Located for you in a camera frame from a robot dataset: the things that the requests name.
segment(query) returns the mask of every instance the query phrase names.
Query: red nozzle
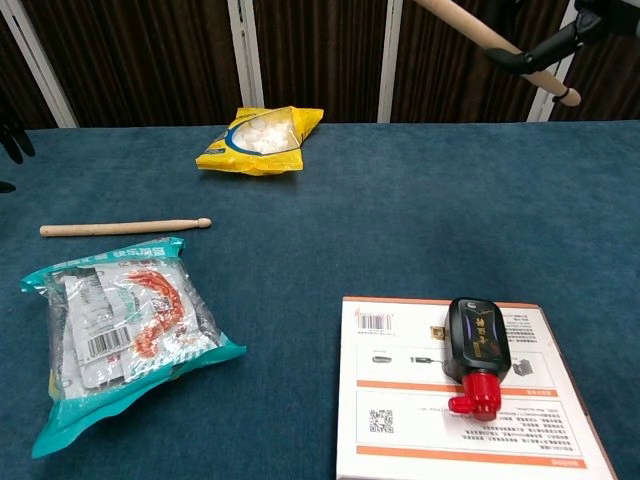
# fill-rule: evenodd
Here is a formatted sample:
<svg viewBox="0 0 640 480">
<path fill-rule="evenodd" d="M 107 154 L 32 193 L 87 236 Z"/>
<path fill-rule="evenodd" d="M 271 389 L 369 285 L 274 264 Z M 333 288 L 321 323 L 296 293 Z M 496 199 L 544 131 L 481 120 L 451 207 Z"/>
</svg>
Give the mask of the red nozzle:
<svg viewBox="0 0 640 480">
<path fill-rule="evenodd" d="M 495 420 L 500 410 L 500 380 L 492 373 L 470 373 L 462 379 L 463 397 L 449 399 L 449 410 L 473 413 L 477 420 Z"/>
</svg>

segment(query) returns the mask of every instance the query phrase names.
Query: qr code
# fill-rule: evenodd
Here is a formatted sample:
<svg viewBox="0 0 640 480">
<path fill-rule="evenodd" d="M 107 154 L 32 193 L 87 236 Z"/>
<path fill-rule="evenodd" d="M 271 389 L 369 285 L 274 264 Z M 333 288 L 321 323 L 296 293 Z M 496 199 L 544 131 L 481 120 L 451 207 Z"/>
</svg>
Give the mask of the qr code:
<svg viewBox="0 0 640 480">
<path fill-rule="evenodd" d="M 393 433 L 393 410 L 370 410 L 369 431 Z"/>
</svg>

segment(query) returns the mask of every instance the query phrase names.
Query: red shrimp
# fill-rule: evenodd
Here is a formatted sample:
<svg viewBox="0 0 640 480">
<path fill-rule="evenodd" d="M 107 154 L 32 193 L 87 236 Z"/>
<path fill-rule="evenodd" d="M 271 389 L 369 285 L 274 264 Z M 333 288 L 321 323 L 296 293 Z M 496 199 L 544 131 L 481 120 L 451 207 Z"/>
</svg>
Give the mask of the red shrimp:
<svg viewBox="0 0 640 480">
<path fill-rule="evenodd" d="M 151 323 L 142 329 L 134 339 L 136 351 L 141 357 L 151 358 L 158 352 L 157 338 L 168 332 L 184 317 L 184 305 L 180 294 L 164 276 L 154 270 L 140 270 L 129 274 L 129 279 L 138 285 L 153 290 L 169 301 L 169 309 L 156 311 Z"/>
</svg>

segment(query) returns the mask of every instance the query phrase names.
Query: black bottle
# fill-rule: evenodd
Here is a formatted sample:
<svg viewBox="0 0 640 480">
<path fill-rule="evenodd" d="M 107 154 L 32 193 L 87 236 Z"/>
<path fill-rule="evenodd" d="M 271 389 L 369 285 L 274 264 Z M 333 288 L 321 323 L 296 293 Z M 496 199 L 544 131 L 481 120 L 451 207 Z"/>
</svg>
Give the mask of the black bottle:
<svg viewBox="0 0 640 480">
<path fill-rule="evenodd" d="M 449 409 L 494 420 L 500 410 L 500 382 L 511 368 L 502 313 L 488 300 L 457 298 L 447 313 L 445 373 L 464 386 L 464 396 L 449 399 Z"/>
</svg>

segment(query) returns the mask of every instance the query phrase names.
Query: dark curtain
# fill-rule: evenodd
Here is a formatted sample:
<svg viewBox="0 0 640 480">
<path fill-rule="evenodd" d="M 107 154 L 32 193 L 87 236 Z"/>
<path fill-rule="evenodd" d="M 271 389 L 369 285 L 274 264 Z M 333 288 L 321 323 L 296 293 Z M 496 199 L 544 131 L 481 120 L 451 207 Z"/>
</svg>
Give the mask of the dark curtain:
<svg viewBox="0 0 640 480">
<path fill-rule="evenodd" d="M 481 0 L 456 1 L 481 18 Z M 568 0 L 525 2 L 516 44 L 530 49 L 556 32 Z M 494 66 L 484 52 L 426 9 L 405 0 L 391 120 L 394 122 L 525 121 L 536 87 Z"/>
<path fill-rule="evenodd" d="M 0 18 L 0 52 L 0 110 L 8 106 L 30 129 L 56 127 L 4 17 Z"/>
<path fill-rule="evenodd" d="M 375 122 L 387 0 L 254 0 L 267 107 Z"/>
<path fill-rule="evenodd" d="M 565 84 L 580 92 L 582 103 L 556 105 L 551 120 L 640 120 L 640 40 L 612 35 L 584 47 Z"/>
<path fill-rule="evenodd" d="M 241 105 L 226 0 L 23 0 L 83 127 L 224 124 Z"/>
</svg>

